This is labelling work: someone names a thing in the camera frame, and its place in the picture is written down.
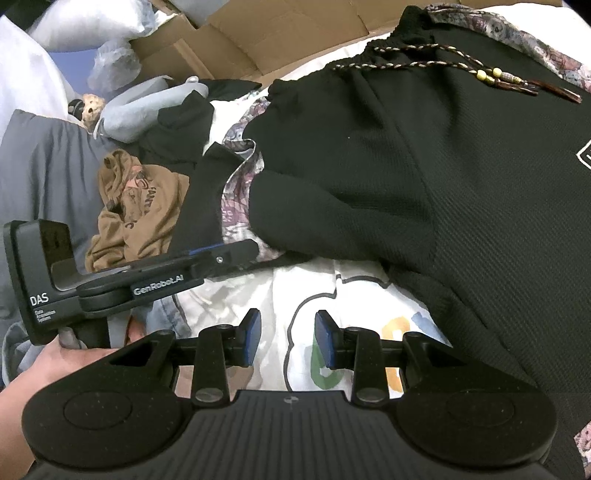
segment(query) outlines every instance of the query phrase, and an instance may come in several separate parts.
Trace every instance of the black sweater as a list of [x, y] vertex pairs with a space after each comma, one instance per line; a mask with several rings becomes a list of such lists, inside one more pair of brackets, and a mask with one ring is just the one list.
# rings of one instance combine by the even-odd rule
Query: black sweater
[[[591, 170], [577, 153], [591, 141], [591, 96], [416, 7], [355, 61], [375, 60], [372, 46], [432, 42], [583, 103], [446, 67], [275, 82], [271, 106], [245, 131], [265, 162], [252, 229], [279, 249], [382, 261], [454, 347], [549, 393], [560, 426], [547, 465], [582, 479], [573, 436], [591, 420]], [[462, 61], [442, 51], [389, 58]]]

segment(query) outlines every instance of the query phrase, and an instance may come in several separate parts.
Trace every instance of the hand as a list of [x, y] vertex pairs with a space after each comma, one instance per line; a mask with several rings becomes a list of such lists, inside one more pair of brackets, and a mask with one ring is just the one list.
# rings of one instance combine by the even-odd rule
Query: hand
[[[126, 345], [145, 336], [142, 324], [132, 319]], [[22, 433], [21, 418], [27, 402], [42, 388], [115, 352], [116, 349], [62, 348], [59, 338], [48, 343], [31, 368], [17, 376], [0, 392], [0, 478], [22, 478], [34, 458]]]
[[[128, 326], [126, 345], [145, 336], [144, 326], [131, 319]], [[23, 373], [38, 390], [100, 360], [116, 349], [91, 348], [71, 350], [60, 345], [56, 337], [41, 351], [31, 368]]]

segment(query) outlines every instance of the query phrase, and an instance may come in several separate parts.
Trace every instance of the beaded cord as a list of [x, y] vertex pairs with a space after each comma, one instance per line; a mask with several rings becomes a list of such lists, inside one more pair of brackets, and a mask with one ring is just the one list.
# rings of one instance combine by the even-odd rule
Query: beaded cord
[[483, 64], [480, 60], [458, 50], [456, 47], [450, 45], [442, 45], [439, 43], [429, 43], [423, 45], [406, 45], [403, 47], [374, 47], [374, 51], [379, 53], [387, 52], [402, 52], [408, 50], [425, 50], [425, 49], [439, 49], [449, 51], [466, 59], [469, 63], [477, 65], [477, 67], [470, 66], [464, 62], [452, 62], [443, 60], [429, 60], [429, 61], [412, 61], [410, 63], [392, 63], [386, 62], [380, 65], [373, 63], [349, 63], [349, 64], [335, 64], [332, 70], [347, 70], [347, 69], [405, 69], [409, 67], [427, 68], [432, 66], [452, 67], [464, 70], [473, 75], [477, 80], [486, 83], [489, 86], [496, 87], [502, 90], [513, 90], [515, 92], [524, 93], [526, 95], [536, 96], [540, 89], [549, 91], [562, 98], [566, 98], [575, 103], [581, 103], [582, 98], [570, 90], [557, 87], [545, 82], [538, 82], [530, 80], [529, 82], [522, 78], [513, 75], [512, 73], [503, 72], [500, 68], [491, 68]]

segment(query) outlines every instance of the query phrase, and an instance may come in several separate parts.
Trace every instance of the bed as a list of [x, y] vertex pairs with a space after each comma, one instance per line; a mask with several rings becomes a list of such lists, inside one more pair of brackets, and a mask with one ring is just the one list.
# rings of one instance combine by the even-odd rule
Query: bed
[[[591, 27], [574, 11], [538, 4], [485, 10], [503, 15], [520, 30], [583, 64], [591, 64], [591, 52], [587, 48]], [[352, 57], [369, 40], [312, 60], [283, 79], [295, 80], [328, 62]], [[213, 142], [221, 142], [248, 106], [265, 94], [266, 90], [234, 102], [212, 102], [215, 115], [206, 149]], [[318, 258], [223, 282], [208, 280], [205, 285], [177, 297], [194, 335], [215, 323], [237, 325], [251, 307], [261, 310], [264, 326], [254, 368], [241, 375], [232, 371], [229, 376], [232, 390], [344, 390], [349, 395], [350, 372], [329, 371], [320, 360], [313, 335], [314, 314], [320, 309], [327, 310], [341, 327], [364, 326], [384, 339], [400, 340], [407, 331], [419, 331], [447, 341], [425, 306], [390, 284], [381, 266], [373, 262]], [[388, 384], [392, 398], [402, 394], [396, 369], [388, 371]]]

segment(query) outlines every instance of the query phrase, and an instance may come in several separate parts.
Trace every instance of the crumpled clothes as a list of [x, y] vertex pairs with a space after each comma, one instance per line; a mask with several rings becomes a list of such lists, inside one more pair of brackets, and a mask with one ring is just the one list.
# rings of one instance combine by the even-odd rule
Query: crumpled clothes
[[166, 253], [189, 177], [142, 165], [124, 150], [107, 156], [98, 176], [105, 208], [99, 234], [86, 254], [86, 269], [96, 272]]
[[553, 49], [532, 34], [519, 30], [499, 14], [459, 4], [430, 5], [427, 7], [427, 13], [434, 23], [467, 28], [514, 48], [542, 64], [559, 78], [591, 93], [589, 68]]

